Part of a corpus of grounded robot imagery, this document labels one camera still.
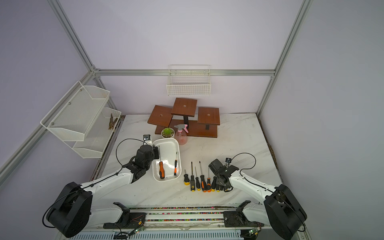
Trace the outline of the white plastic storage box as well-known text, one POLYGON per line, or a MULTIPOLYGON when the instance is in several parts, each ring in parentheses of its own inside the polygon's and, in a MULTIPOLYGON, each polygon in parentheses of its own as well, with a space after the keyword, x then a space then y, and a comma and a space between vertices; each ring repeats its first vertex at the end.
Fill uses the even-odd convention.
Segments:
POLYGON ((159 139, 153 142, 153 146, 160 147, 160 154, 161 154, 161 160, 164 164, 164 170, 165 170, 165 178, 160 179, 159 176, 159 162, 158 160, 153 160, 152 162, 152 169, 153 169, 153 176, 154 179, 157 182, 168 182, 176 180, 177 178, 182 176, 182 163, 181 163, 181 151, 179 147, 179 143, 174 138, 166 138, 166 139, 159 139), (178 152, 178 167, 177 167, 177 176, 174 176, 174 164, 175 164, 175 156, 176 151, 178 152))

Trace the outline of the long yellow-dotted flathead screwdriver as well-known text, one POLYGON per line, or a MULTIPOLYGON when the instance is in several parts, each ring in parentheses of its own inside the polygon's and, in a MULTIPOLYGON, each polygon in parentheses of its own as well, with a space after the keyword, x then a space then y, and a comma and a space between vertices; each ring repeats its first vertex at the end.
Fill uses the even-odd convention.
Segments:
POLYGON ((194 192, 196 190, 195 176, 194 176, 194 168, 193 163, 191 163, 191 191, 194 192))

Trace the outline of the stubby black yellow screwdriver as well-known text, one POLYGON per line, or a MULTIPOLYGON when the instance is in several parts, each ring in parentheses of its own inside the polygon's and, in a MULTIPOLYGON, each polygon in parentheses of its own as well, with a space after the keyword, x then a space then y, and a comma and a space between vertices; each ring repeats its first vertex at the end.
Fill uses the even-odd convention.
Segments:
POLYGON ((189 175, 187 174, 187 170, 185 170, 185 174, 184 174, 184 184, 185 184, 186 186, 188 186, 188 185, 190 185, 190 182, 191 182, 191 180, 190 180, 190 178, 189 178, 189 175))

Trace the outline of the black ribbed screwdriver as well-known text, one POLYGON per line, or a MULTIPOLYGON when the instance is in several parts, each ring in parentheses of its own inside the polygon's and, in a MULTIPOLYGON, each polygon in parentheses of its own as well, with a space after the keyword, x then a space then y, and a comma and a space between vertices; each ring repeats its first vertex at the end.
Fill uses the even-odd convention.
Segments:
POLYGON ((216 190, 217 186, 217 177, 213 178, 212 184, 211 184, 211 190, 214 192, 216 190))

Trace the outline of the black orange hex-collar screwdriver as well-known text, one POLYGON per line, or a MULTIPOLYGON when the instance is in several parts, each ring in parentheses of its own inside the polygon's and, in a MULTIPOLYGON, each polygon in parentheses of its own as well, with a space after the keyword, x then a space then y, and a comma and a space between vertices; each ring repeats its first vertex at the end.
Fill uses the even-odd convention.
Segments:
POLYGON ((206 184, 206 181, 205 181, 205 176, 203 175, 203 169, 202 169, 201 162, 199 162, 199 166, 200 166, 200 172, 201 172, 201 175, 200 175, 201 186, 202 186, 203 192, 205 193, 207 191, 207 187, 206 187, 207 184, 206 184))

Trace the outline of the black orange-band screwdriver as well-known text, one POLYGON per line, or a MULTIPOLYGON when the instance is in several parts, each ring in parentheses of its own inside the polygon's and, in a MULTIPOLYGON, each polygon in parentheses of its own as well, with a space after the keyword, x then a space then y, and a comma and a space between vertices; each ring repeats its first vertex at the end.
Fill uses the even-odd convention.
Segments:
POLYGON ((206 189, 207 189, 207 192, 211 192, 212 191, 211 178, 210 178, 210 169, 208 169, 208 177, 207 177, 206 189))

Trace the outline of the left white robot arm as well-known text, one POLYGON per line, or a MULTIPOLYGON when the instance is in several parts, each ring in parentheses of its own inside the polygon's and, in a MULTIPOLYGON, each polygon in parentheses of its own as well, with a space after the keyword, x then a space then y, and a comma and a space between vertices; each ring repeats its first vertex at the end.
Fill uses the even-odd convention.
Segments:
POLYGON ((139 228, 145 214, 135 220, 130 215, 130 209, 120 202, 111 206, 97 206, 96 203, 107 194, 138 181, 150 169, 152 161, 159 158, 158 147, 142 145, 117 172, 100 180, 65 185, 56 201, 43 214, 42 223, 49 222, 50 228, 56 228, 67 238, 86 227, 97 225, 103 225, 105 229, 139 228))

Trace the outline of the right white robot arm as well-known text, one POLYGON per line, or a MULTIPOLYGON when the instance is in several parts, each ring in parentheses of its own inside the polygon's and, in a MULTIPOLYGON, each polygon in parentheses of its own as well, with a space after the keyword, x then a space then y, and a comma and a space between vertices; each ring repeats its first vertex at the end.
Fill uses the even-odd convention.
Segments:
POLYGON ((259 203, 252 204, 246 200, 236 210, 223 212, 225 227, 256 228, 244 236, 246 239, 256 239, 258 231, 267 225, 282 239, 291 240, 304 226, 307 214, 287 186, 281 184, 275 187, 262 183, 233 165, 224 166, 218 159, 209 164, 209 169, 225 190, 240 190, 259 203))

